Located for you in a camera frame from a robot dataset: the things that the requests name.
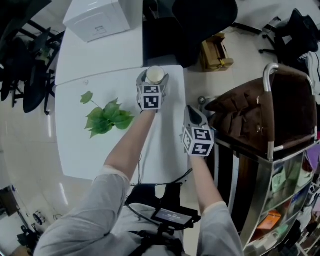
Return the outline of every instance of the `gray sleeve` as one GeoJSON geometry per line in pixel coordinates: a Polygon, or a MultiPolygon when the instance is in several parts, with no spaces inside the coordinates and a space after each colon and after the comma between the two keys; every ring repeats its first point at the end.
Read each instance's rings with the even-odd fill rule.
{"type": "Polygon", "coordinates": [[[242,256],[243,248],[225,202],[206,209],[201,218],[198,256],[242,256]]]}
{"type": "Polygon", "coordinates": [[[63,256],[107,236],[119,217],[130,183],[104,167],[78,207],[52,224],[41,237],[35,256],[63,256]]]}

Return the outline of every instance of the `green plant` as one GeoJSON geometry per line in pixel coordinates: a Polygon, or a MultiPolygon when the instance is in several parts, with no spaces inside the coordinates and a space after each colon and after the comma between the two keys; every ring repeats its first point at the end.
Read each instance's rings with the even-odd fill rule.
{"type": "Polygon", "coordinates": [[[129,127],[134,116],[131,113],[120,109],[121,104],[118,104],[118,99],[110,101],[103,109],[98,106],[92,97],[94,94],[88,91],[81,96],[81,103],[94,103],[97,107],[91,111],[86,117],[88,118],[84,129],[90,129],[90,139],[98,134],[106,134],[114,126],[120,130],[125,130],[129,127]]]}

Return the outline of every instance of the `person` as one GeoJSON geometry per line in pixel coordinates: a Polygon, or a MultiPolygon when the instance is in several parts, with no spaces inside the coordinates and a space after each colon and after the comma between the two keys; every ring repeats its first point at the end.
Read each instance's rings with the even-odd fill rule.
{"type": "MultiPolygon", "coordinates": [[[[162,199],[155,185],[137,185],[127,198],[130,181],[140,160],[155,110],[144,110],[106,158],[81,203],[53,223],[43,234],[35,256],[173,256],[187,255],[183,232],[163,233],[168,244],[149,244],[140,250],[144,233],[157,234],[148,221],[160,203],[180,204],[180,185],[169,184],[162,199]],[[141,214],[142,218],[132,212],[141,214]]],[[[215,187],[205,160],[190,156],[201,212],[197,255],[239,256],[243,248],[228,207],[215,187]]]]}

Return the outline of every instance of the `leaf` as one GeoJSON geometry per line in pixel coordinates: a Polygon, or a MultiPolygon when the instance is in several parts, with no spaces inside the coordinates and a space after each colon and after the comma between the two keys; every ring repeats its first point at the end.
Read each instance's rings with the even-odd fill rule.
{"type": "Polygon", "coordinates": [[[119,129],[119,130],[125,130],[129,127],[129,125],[131,124],[132,120],[134,119],[133,116],[129,116],[128,119],[121,121],[121,122],[116,122],[115,126],[119,129]]]}
{"type": "Polygon", "coordinates": [[[113,118],[112,122],[117,124],[117,123],[121,123],[123,121],[127,121],[128,119],[130,119],[131,116],[126,116],[126,115],[118,115],[115,118],[113,118]]]}
{"type": "Polygon", "coordinates": [[[91,132],[90,139],[99,134],[99,133],[94,132],[93,130],[90,130],[89,132],[91,132]]]}
{"type": "Polygon", "coordinates": [[[87,104],[89,101],[91,101],[93,96],[94,96],[94,94],[91,91],[88,91],[87,93],[85,93],[84,95],[81,96],[80,102],[83,104],[87,104]]]}
{"type": "Polygon", "coordinates": [[[86,117],[93,120],[95,118],[100,118],[104,114],[104,111],[101,107],[96,107],[94,110],[91,111],[86,117]]]}
{"type": "Polygon", "coordinates": [[[130,111],[120,110],[120,116],[127,116],[127,117],[129,117],[130,115],[131,115],[131,112],[130,112],[130,111]]]}
{"type": "Polygon", "coordinates": [[[88,118],[88,120],[86,121],[86,126],[84,129],[89,129],[89,128],[93,128],[94,124],[91,118],[88,118]]]}
{"type": "Polygon", "coordinates": [[[118,99],[109,102],[104,108],[103,116],[113,122],[113,119],[120,115],[120,106],[118,99]]]}
{"type": "Polygon", "coordinates": [[[109,123],[107,120],[101,122],[99,125],[95,126],[94,128],[92,128],[91,130],[89,130],[89,132],[91,132],[91,137],[96,136],[98,134],[106,134],[107,132],[109,132],[112,129],[112,124],[109,123]]]}

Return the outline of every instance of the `gray shirt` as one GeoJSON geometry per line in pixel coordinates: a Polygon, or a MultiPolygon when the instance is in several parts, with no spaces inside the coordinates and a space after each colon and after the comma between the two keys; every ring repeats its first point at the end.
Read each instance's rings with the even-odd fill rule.
{"type": "MultiPolygon", "coordinates": [[[[158,227],[124,206],[130,182],[120,171],[105,166],[78,207],[52,224],[41,237],[35,256],[128,256],[142,238],[129,231],[157,233],[158,227]]],[[[150,218],[155,209],[131,204],[150,218]]],[[[180,239],[182,231],[168,238],[180,239]]],[[[146,256],[173,256],[164,245],[153,245],[146,256]]],[[[243,249],[228,207],[218,202],[201,217],[197,255],[241,256],[243,249]]]]}

